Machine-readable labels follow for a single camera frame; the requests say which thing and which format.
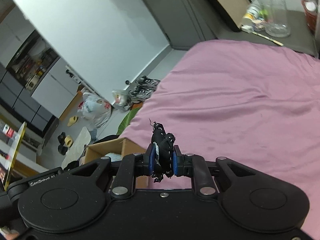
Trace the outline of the yellow slipper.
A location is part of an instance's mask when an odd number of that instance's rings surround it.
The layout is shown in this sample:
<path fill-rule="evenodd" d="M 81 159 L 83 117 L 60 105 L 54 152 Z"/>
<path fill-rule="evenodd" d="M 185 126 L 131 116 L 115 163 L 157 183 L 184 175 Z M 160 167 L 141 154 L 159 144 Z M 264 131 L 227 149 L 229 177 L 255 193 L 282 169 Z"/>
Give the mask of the yellow slipper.
<path fill-rule="evenodd" d="M 69 118 L 67 126 L 71 127 L 72 125 L 74 125 L 77 121 L 78 121 L 79 117 L 77 115 L 72 116 Z"/>
<path fill-rule="evenodd" d="M 65 145 L 70 148 L 73 144 L 73 139 L 70 135 L 65 137 Z"/>

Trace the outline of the grey sneaker pair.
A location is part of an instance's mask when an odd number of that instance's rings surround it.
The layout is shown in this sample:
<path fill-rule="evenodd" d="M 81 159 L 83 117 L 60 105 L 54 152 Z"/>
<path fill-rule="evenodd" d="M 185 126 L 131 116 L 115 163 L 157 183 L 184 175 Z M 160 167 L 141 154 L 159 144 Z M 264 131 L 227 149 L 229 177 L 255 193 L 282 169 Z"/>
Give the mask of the grey sneaker pair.
<path fill-rule="evenodd" d="M 151 79 L 147 76 L 141 76 L 136 80 L 136 85 L 133 90 L 129 91 L 129 97 L 133 103 L 144 102 L 149 99 L 153 92 L 156 91 L 160 80 Z"/>

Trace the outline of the yellow slipper near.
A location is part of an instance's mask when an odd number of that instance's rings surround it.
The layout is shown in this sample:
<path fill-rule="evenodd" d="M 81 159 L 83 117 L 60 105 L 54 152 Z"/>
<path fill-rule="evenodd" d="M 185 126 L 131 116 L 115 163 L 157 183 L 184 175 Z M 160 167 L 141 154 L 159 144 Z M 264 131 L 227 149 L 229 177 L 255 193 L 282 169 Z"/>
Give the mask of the yellow slipper near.
<path fill-rule="evenodd" d="M 73 139 L 70 135 L 65 137 L 65 145 L 70 148 L 73 144 Z"/>

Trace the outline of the white yellow supplement bottle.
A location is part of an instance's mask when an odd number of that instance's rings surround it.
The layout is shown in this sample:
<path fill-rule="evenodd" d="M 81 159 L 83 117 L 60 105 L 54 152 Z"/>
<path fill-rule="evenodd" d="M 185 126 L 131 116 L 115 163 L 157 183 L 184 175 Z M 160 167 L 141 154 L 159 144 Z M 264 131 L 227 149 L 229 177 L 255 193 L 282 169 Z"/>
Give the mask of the white yellow supplement bottle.
<path fill-rule="evenodd" d="M 242 18 L 242 25 L 251 25 L 254 20 L 260 17 L 260 3 L 258 0 L 254 0 L 247 8 L 246 13 Z"/>

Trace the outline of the green leaf cartoon rug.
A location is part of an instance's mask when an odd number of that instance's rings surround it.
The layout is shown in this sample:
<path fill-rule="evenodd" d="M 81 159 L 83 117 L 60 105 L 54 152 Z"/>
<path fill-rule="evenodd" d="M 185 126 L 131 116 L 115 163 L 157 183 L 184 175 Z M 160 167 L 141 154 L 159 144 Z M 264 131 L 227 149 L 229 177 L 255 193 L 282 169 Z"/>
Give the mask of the green leaf cartoon rug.
<path fill-rule="evenodd" d="M 132 105 L 132 107 L 129 110 L 129 112 L 127 113 L 127 115 L 124 117 L 124 119 L 119 124 L 116 135 L 121 135 L 121 133 L 123 133 L 125 128 L 127 128 L 127 126 L 129 126 L 131 120 L 136 116 L 136 114 L 142 108 L 142 106 L 143 106 L 143 102 L 135 103 Z"/>

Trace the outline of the clear glass jar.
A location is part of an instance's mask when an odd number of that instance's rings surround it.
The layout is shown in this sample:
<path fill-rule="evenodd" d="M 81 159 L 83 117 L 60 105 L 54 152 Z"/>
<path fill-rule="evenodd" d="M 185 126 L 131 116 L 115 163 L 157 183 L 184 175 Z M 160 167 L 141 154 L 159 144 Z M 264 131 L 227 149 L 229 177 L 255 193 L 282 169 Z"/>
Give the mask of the clear glass jar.
<path fill-rule="evenodd" d="M 268 35 L 278 38 L 290 36 L 291 29 L 287 19 L 285 0 L 258 0 L 261 15 L 265 21 L 265 31 Z"/>

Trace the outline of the black clothing pile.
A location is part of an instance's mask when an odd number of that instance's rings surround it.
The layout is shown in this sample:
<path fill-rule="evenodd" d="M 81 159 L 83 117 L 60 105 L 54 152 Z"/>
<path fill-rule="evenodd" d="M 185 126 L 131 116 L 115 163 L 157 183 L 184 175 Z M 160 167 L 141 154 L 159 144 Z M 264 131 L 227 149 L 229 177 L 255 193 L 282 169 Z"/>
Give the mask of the black clothing pile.
<path fill-rule="evenodd" d="M 119 135 L 115 135 L 115 134 L 113 134 L 113 135 L 108 135 L 108 136 L 106 136 L 106 137 L 104 137 L 104 138 L 102 138 L 102 139 L 97 140 L 97 141 L 95 142 L 95 144 L 102 143 L 102 142 L 108 142 L 108 141 L 111 141 L 111 140 L 116 140 L 116 139 L 118 139 L 118 138 L 119 138 Z"/>

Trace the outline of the pink bed sheet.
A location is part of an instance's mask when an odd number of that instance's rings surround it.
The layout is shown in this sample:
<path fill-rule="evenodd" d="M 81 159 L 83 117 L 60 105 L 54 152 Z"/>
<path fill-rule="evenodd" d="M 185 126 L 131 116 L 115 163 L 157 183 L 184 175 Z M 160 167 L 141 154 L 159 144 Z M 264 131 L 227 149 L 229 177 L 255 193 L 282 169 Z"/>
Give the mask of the pink bed sheet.
<path fill-rule="evenodd" d="M 147 148 L 153 122 L 183 153 L 219 156 L 287 181 L 310 200 L 319 239 L 319 60 L 289 48 L 212 40 L 191 48 L 122 137 Z"/>

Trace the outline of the cardboard box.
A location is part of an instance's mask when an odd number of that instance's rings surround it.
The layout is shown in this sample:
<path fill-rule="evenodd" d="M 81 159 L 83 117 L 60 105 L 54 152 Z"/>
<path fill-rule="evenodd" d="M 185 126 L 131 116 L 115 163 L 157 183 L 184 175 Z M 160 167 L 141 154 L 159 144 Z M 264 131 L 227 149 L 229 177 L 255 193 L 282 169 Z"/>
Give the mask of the cardboard box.
<path fill-rule="evenodd" d="M 86 164 L 107 155 L 112 161 L 119 161 L 128 154 L 145 153 L 146 150 L 127 138 L 99 142 L 86 147 L 82 163 Z"/>

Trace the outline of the white plastic shopping bag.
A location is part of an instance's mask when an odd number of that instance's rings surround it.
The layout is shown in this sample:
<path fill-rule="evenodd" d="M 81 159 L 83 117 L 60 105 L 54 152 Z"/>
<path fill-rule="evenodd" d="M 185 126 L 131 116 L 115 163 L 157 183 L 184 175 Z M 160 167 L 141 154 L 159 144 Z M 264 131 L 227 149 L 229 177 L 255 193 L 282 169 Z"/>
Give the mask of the white plastic shopping bag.
<path fill-rule="evenodd" d="M 84 92 L 82 102 L 78 105 L 78 113 L 91 122 L 96 128 L 104 126 L 112 115 L 111 104 L 96 94 Z"/>

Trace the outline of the white and grey cabinet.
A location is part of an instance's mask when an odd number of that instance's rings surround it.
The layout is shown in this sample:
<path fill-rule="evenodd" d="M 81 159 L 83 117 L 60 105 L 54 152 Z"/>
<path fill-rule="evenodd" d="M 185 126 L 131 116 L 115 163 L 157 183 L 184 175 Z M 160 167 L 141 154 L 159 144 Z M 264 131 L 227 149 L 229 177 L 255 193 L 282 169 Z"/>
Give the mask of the white and grey cabinet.
<path fill-rule="evenodd" d="M 1 102 L 40 137 L 57 123 L 79 85 L 67 62 L 15 5 L 1 7 Z"/>

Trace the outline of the clear bag with trash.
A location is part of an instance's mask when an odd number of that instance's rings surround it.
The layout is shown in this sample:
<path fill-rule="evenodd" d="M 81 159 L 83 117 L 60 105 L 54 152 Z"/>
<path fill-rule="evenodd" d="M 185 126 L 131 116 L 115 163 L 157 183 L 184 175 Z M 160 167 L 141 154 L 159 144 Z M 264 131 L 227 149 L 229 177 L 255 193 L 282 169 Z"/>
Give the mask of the clear bag with trash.
<path fill-rule="evenodd" d="M 121 112 L 128 111 L 132 106 L 132 100 L 125 90 L 112 90 L 112 95 L 114 98 L 114 108 Z"/>

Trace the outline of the black lace fabric piece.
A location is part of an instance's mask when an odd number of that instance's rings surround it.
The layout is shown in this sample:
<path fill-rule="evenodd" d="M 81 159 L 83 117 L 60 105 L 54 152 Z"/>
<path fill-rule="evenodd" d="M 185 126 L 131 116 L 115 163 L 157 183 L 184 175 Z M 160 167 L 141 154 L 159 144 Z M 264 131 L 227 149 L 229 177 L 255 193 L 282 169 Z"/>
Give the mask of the black lace fabric piece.
<path fill-rule="evenodd" d="M 151 143 L 154 150 L 151 177 L 154 183 L 160 183 L 164 176 L 171 178 L 174 175 L 175 136 L 172 133 L 167 133 L 159 122 L 150 122 L 150 125 L 153 128 Z"/>

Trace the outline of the grey door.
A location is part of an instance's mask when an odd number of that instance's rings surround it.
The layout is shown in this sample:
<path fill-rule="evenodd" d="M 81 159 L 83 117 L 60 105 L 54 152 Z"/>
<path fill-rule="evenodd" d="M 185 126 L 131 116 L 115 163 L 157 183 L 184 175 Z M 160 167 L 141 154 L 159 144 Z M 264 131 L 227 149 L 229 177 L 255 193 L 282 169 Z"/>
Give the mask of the grey door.
<path fill-rule="evenodd" d="M 191 0 L 143 0 L 170 45 L 188 50 L 195 44 L 216 39 Z"/>

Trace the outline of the yellow slipper far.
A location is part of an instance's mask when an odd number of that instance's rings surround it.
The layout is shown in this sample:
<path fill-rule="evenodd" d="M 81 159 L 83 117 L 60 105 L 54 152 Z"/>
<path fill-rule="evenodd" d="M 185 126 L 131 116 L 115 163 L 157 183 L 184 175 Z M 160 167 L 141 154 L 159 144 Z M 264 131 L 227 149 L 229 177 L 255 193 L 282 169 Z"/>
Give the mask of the yellow slipper far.
<path fill-rule="evenodd" d="M 69 118 L 67 126 L 71 127 L 72 125 L 74 125 L 77 121 L 78 121 L 79 117 L 77 115 L 72 116 Z"/>

